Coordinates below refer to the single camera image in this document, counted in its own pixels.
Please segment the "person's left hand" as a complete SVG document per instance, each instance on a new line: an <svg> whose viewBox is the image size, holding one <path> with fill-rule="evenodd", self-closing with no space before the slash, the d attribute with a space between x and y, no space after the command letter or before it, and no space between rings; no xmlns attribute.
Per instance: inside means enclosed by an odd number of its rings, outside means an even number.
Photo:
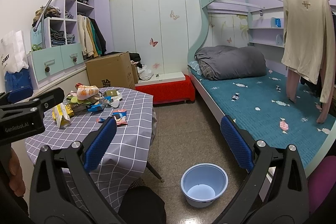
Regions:
<svg viewBox="0 0 336 224"><path fill-rule="evenodd" d="M14 194L23 197L26 192L25 182L23 181L23 173L19 158L15 151L11 149L11 157L9 160L10 182L9 186Z"/></svg>

